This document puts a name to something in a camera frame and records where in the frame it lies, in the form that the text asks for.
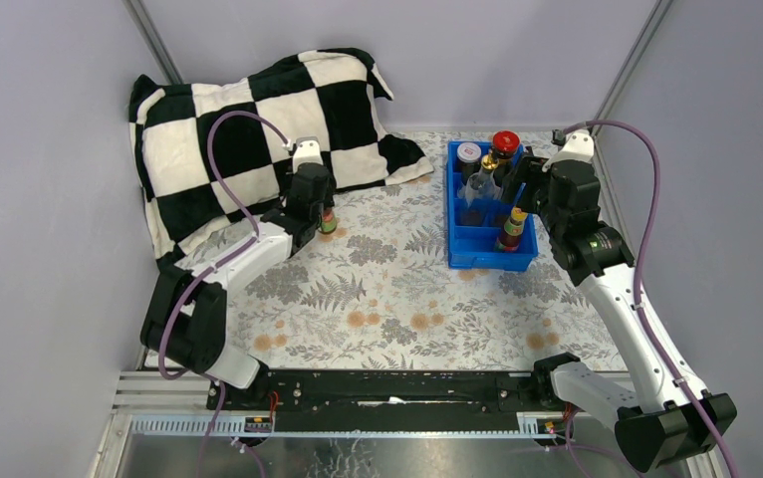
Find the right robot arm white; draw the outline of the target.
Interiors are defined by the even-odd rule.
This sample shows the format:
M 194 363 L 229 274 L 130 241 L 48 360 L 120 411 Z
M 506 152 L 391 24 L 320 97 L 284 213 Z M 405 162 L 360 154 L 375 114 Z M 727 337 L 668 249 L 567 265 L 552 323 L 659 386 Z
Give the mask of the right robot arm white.
M 736 407 L 728 394 L 710 392 L 671 342 L 636 282 L 628 244 L 600 218 L 594 168 L 524 153 L 505 180 L 521 188 L 517 207 L 541 219 L 555 260 L 603 319 L 633 383 L 625 388 L 562 353 L 535 362 L 534 403 L 587 412 L 641 472 L 720 448 Z

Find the white lid brown sauce jar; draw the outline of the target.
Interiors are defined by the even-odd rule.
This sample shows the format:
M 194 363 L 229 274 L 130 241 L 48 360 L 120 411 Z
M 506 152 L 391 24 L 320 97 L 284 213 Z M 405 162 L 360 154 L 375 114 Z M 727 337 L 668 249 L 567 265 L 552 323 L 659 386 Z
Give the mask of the white lid brown sauce jar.
M 462 142 L 456 149 L 455 170 L 460 174 L 460 181 L 466 184 L 469 177 L 480 168 L 482 150 L 471 141 Z

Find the yellow cap sauce bottle front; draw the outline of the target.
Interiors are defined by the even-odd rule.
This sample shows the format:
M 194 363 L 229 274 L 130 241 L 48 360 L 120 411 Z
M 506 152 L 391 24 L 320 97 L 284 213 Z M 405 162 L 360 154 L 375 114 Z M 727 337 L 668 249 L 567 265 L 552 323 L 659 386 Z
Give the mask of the yellow cap sauce bottle front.
M 338 228 L 338 220 L 333 207 L 323 209 L 319 230 L 322 234 L 332 234 Z

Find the yellow cap sauce bottle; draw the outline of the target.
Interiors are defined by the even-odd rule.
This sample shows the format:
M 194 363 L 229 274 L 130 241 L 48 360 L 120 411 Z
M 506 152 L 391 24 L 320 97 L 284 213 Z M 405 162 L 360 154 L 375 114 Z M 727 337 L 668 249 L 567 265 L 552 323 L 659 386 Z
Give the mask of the yellow cap sauce bottle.
M 519 248 L 527 216 L 519 207 L 510 211 L 494 243 L 495 251 L 513 253 Z
M 319 230 L 322 234 L 332 234 L 338 228 L 338 220 L 333 207 L 323 209 Z

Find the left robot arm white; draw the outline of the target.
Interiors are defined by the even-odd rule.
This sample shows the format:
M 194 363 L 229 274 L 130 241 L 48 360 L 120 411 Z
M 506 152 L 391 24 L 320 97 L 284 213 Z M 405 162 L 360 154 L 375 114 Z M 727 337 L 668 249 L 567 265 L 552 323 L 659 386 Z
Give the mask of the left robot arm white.
M 284 205 L 265 213 L 257 230 L 232 250 L 192 270 L 175 265 L 157 278 L 139 340 L 184 369 L 230 386 L 246 409 L 267 399 L 264 365 L 232 344 L 228 299 L 269 269 L 298 253 L 316 235 L 334 205 L 334 179 L 322 164 L 306 162 L 293 173 Z

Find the blue plastic divided bin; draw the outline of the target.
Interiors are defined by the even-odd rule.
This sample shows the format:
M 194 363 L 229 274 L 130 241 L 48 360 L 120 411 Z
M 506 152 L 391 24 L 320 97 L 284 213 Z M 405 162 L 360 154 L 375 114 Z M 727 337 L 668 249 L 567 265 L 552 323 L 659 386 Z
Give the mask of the blue plastic divided bin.
M 463 186 L 457 150 L 461 139 L 446 146 L 447 163 L 443 173 L 445 222 L 447 226 L 447 259 L 452 269 L 495 269 L 524 272 L 539 255 L 535 217 L 526 218 L 520 243 L 512 252 L 495 249 L 495 242 L 504 231 L 503 225 L 512 206 L 499 200 L 476 200 L 468 206 L 458 195 Z

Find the glass oil bottle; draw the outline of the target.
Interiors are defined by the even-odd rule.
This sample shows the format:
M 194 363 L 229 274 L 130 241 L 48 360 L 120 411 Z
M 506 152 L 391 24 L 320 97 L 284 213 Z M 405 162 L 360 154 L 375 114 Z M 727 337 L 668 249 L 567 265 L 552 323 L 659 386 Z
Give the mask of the glass oil bottle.
M 459 192 L 467 210 L 479 211 L 488 201 L 499 198 L 500 187 L 494 178 L 498 165 L 499 161 L 488 152 L 480 159 L 478 169 L 467 176 Z

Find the red lid chili sauce jar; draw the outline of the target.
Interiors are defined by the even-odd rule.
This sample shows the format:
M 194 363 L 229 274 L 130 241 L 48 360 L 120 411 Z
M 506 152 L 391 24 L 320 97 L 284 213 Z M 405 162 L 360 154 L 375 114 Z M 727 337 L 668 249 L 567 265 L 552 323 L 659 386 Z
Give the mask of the red lid chili sauce jar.
M 510 162 L 521 145 L 519 136 L 510 130 L 500 130 L 491 139 L 490 155 L 497 164 Z

